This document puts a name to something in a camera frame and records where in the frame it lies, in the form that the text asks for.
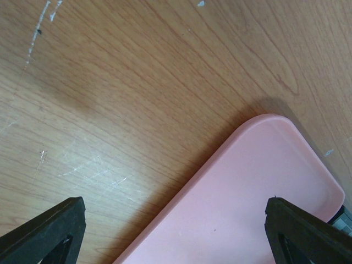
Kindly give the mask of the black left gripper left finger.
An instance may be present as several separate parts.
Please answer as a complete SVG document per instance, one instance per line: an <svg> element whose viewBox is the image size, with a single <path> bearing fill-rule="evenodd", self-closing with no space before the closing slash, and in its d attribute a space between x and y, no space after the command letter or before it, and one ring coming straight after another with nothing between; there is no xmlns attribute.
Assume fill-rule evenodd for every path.
<svg viewBox="0 0 352 264"><path fill-rule="evenodd" d="M85 204L70 197L1 237L1 263L77 263Z"/></svg>

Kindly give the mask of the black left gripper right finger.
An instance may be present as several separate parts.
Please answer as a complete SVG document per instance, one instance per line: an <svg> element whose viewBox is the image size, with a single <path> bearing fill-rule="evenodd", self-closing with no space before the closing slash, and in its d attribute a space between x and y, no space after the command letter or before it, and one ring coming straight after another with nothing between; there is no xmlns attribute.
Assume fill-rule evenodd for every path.
<svg viewBox="0 0 352 264"><path fill-rule="evenodd" d="M351 263L351 237L328 223L280 197L265 214L275 263Z"/></svg>

